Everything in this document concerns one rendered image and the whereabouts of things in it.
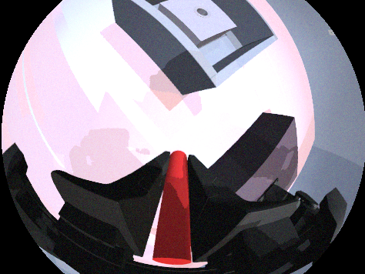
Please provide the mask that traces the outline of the red peg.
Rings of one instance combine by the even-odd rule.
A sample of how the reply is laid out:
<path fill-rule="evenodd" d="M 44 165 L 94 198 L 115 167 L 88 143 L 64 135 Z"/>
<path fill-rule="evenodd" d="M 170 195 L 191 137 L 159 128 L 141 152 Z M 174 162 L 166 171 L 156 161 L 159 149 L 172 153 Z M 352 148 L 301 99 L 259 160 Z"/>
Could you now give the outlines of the red peg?
<path fill-rule="evenodd" d="M 179 265 L 192 262 L 189 183 L 186 154 L 171 153 L 157 224 L 152 260 Z"/>

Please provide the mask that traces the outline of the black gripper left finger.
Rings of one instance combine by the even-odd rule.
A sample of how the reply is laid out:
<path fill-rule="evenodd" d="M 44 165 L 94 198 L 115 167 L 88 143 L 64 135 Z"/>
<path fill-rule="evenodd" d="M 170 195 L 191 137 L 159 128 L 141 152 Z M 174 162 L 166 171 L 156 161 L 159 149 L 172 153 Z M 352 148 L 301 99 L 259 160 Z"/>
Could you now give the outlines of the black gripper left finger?
<path fill-rule="evenodd" d="M 53 170 L 62 201 L 118 227 L 134 256 L 143 257 L 165 185 L 170 153 L 161 155 L 113 183 L 97 183 Z"/>

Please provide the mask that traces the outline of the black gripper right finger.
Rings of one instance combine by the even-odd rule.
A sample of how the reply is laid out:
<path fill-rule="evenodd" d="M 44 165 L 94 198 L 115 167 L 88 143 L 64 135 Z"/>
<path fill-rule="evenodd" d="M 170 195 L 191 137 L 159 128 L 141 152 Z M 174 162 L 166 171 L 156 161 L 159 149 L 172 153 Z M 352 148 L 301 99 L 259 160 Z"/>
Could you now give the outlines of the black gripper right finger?
<path fill-rule="evenodd" d="M 194 155 L 188 155 L 186 165 L 193 262 L 207 262 L 207 257 L 240 231 L 291 217 L 300 207 L 299 199 L 247 202 Z"/>

